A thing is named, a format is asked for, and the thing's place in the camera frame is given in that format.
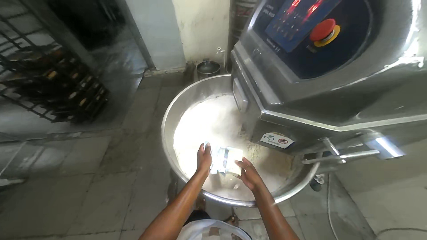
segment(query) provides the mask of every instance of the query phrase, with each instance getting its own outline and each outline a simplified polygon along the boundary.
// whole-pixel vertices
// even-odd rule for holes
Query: white shirt
[[[232,240],[231,234],[242,240],[251,240],[242,229],[213,219],[197,220],[185,225],[177,240]]]

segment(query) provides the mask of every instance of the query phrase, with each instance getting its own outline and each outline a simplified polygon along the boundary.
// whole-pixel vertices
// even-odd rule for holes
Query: mixer control panel
[[[323,76],[366,48],[367,0],[267,0],[254,31],[301,79]]]

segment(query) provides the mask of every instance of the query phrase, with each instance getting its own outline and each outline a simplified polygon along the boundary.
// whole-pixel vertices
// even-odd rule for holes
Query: red emergency stop button
[[[319,24],[316,25],[316,27],[313,28],[313,31],[310,33],[310,40],[312,41],[321,41],[325,38],[327,38],[332,32],[333,29],[336,26],[335,19],[329,18],[326,19]]]

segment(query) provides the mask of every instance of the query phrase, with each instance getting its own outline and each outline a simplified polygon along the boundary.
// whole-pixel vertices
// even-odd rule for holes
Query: person's left hand
[[[211,156],[211,144],[206,144],[206,149],[203,147],[203,143],[200,145],[199,150],[197,151],[197,172],[206,174],[206,177],[209,175],[209,170],[212,164]]]

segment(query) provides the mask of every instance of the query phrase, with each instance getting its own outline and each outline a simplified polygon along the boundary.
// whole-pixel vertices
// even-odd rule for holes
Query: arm
[[[211,166],[211,146],[208,143],[206,151],[203,144],[197,152],[197,170],[178,196],[167,206],[148,226],[139,240],[175,240],[182,226],[191,213],[194,201],[209,175]]]
[[[260,175],[251,162],[243,158],[243,162],[236,161],[242,168],[243,183],[252,191],[255,196],[258,209],[267,230],[270,240],[299,240],[298,236],[289,226],[273,196],[268,191]]]

